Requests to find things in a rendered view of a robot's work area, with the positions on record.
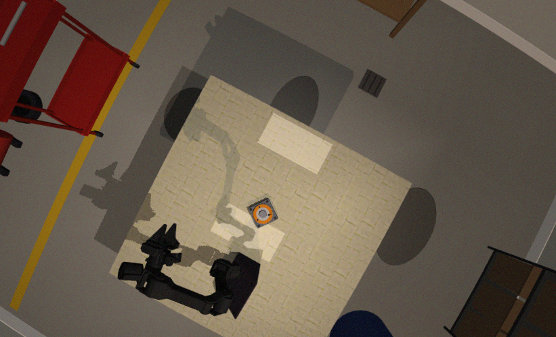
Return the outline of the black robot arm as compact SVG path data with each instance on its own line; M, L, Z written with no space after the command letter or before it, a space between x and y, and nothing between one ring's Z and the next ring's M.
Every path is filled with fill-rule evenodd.
M182 253L163 253L159 258L159 265L164 262L166 266L181 262ZM228 312L234 299L232 290L228 289L227 278L238 280L243 268L238 263L217 259L214 261L209 273L215 278L216 292L208 296L195 293L174 284L173 280L161 272L162 268L152 268L140 263L123 262L119 268L118 279L136 281L136 289L149 298L157 300L169 299L179 304L196 309L203 315L222 315ZM144 287L144 284L146 287ZM213 308L212 308L213 306Z

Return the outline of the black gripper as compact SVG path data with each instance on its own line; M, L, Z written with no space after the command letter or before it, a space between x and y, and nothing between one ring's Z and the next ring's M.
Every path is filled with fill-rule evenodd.
M157 269L162 268L165 263L162 262L159 265L158 261L163 251L170 253L171 250L179 248L180 243L177 240L175 233L176 225L176 223L173 223L167 233L165 233L167 225L163 224L163 226L158 229L153 236L142 244L141 251L149 254L149 257L145 260L147 261L147 266Z

